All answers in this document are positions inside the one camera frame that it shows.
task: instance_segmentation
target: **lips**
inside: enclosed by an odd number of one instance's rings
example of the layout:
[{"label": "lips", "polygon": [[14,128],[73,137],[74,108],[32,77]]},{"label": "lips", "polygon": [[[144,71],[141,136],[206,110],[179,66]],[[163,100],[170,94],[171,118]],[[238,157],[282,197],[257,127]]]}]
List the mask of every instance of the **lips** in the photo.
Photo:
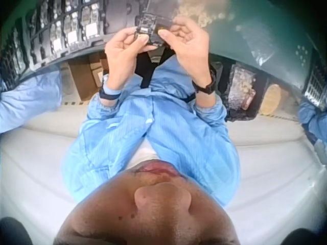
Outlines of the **lips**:
[{"label": "lips", "polygon": [[155,175],[167,174],[170,177],[182,177],[173,165],[160,160],[151,161],[140,167],[136,172],[152,173]]}]

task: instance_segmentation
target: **black watch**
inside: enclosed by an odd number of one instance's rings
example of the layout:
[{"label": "black watch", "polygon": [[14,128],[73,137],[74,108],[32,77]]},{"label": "black watch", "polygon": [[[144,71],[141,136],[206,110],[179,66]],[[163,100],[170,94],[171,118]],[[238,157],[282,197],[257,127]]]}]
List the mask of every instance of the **black watch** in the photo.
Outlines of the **black watch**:
[{"label": "black watch", "polygon": [[111,95],[111,94],[106,94],[104,89],[103,89],[103,86],[105,86],[105,75],[109,74],[109,72],[107,70],[103,70],[102,72],[102,86],[101,86],[101,89],[99,91],[99,97],[101,99],[105,99],[105,100],[109,100],[109,101],[114,101],[114,100],[117,100],[119,98],[119,96],[121,94],[115,94],[115,95]]},{"label": "black watch", "polygon": [[194,81],[192,81],[193,87],[195,88],[195,91],[197,93],[201,91],[206,94],[212,94],[217,90],[217,71],[216,69],[214,69],[212,65],[209,65],[209,70],[211,76],[211,83],[207,85],[205,88],[198,86]]}]

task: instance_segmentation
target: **watch strap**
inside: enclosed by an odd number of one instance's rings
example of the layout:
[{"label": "watch strap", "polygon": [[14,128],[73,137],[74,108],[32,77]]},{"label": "watch strap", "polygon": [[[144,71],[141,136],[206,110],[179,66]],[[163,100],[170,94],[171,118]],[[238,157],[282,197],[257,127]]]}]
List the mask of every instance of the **watch strap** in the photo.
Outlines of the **watch strap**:
[{"label": "watch strap", "polygon": [[216,91],[216,87],[217,87],[216,73],[217,72],[212,65],[209,65],[209,70],[210,70],[211,83],[208,84],[205,88],[198,86],[194,81],[192,81],[193,87],[195,88],[196,92],[201,91],[206,94],[212,94],[213,92]]},{"label": "watch strap", "polygon": [[103,71],[103,76],[102,76],[102,87],[99,91],[99,96],[101,99],[105,100],[116,100],[119,98],[121,95],[122,91],[121,90],[112,90],[108,88],[107,86],[107,81],[108,81],[109,74],[107,71]]}]

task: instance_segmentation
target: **nose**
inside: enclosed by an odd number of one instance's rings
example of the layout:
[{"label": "nose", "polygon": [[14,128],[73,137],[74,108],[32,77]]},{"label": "nose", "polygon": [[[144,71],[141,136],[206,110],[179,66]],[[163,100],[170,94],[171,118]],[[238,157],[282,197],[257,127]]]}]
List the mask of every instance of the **nose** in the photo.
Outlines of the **nose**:
[{"label": "nose", "polygon": [[134,198],[139,210],[166,207],[188,211],[191,205],[190,192],[170,182],[140,187],[136,190]]}]

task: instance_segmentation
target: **cardboard box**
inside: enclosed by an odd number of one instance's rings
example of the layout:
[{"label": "cardboard box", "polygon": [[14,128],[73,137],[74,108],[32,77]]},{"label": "cardboard box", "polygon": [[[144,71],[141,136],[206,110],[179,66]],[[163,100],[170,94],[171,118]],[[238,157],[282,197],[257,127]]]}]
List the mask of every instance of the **cardboard box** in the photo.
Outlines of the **cardboard box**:
[{"label": "cardboard box", "polygon": [[103,74],[103,69],[102,67],[95,69],[92,71],[93,78],[96,82],[96,85],[98,88],[102,87],[102,74]]},{"label": "cardboard box", "polygon": [[99,52],[88,55],[88,60],[91,70],[95,70],[101,67]]},{"label": "cardboard box", "polygon": [[101,58],[100,63],[101,63],[101,66],[102,66],[103,70],[109,71],[109,65],[108,65],[107,57],[106,58]]},{"label": "cardboard box", "polygon": [[63,102],[88,101],[99,91],[87,56],[71,59],[61,65]]}]

